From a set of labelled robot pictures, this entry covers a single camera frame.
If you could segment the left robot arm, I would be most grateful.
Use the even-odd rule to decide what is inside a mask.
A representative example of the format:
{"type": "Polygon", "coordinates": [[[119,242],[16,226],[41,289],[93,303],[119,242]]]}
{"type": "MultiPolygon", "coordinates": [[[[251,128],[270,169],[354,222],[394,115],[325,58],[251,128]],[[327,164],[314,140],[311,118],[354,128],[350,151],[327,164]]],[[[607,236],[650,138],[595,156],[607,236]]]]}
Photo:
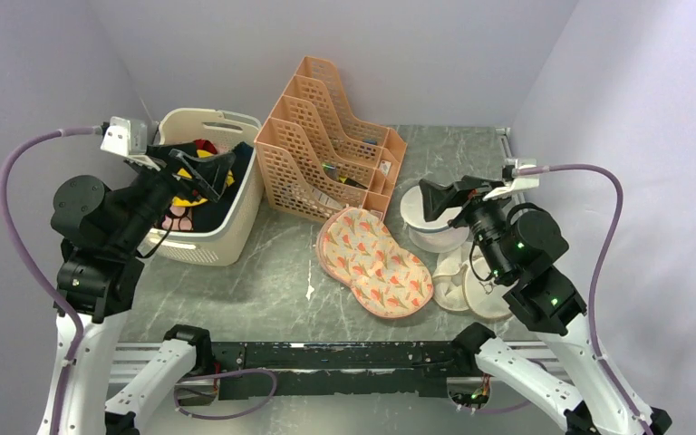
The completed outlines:
{"type": "Polygon", "coordinates": [[[51,226],[62,237],[63,262],[53,286],[57,354],[42,434],[136,434],[182,376],[211,371],[208,331],[178,325],[165,354],[127,385],[123,400],[106,398],[144,268],[141,242],[174,198],[220,199],[236,160],[233,151],[200,155],[193,143],[151,147],[127,158],[137,173],[128,187],[77,176],[58,188],[51,226]]]}

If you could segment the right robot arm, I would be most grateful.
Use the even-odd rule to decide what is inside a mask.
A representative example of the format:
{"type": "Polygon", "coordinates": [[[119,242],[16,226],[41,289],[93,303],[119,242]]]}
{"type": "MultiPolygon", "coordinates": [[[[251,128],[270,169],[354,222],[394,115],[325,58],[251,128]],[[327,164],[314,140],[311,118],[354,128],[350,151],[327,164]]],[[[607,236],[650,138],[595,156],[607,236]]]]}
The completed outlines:
{"type": "Polygon", "coordinates": [[[465,176],[448,186],[419,183],[425,220],[460,208],[449,221],[466,227],[488,264],[488,279],[507,287],[510,312],[536,334],[562,365],[569,380],[557,379],[515,352],[481,324],[452,342],[452,361],[462,374],[490,375],[537,406],[567,434],[664,434],[668,412],[640,399],[604,358],[593,336],[593,313],[555,262],[569,248],[551,215],[531,203],[504,211],[492,198],[496,181],[465,176]]]}

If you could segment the white mesh laundry bag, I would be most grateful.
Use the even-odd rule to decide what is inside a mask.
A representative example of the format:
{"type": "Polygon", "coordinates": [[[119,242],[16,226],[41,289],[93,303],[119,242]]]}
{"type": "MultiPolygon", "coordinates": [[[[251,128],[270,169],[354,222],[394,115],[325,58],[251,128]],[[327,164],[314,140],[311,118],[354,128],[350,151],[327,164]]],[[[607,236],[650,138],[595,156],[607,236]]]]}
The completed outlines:
{"type": "Polygon", "coordinates": [[[466,227],[454,228],[449,222],[461,208],[447,208],[441,216],[428,222],[424,219],[422,194],[418,186],[410,188],[401,198],[400,214],[412,243],[435,254],[447,253],[463,245],[468,237],[466,227]]]}

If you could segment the floral laundry bag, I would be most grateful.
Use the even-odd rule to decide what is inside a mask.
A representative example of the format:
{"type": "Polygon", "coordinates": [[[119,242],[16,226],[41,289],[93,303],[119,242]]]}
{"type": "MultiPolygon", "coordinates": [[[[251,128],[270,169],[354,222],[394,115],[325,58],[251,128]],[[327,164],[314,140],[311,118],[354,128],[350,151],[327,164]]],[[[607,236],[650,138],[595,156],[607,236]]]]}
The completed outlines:
{"type": "Polygon", "coordinates": [[[407,317],[433,298],[429,269],[367,210],[345,208],[328,218],[315,253],[323,270],[377,317],[407,317]]]}

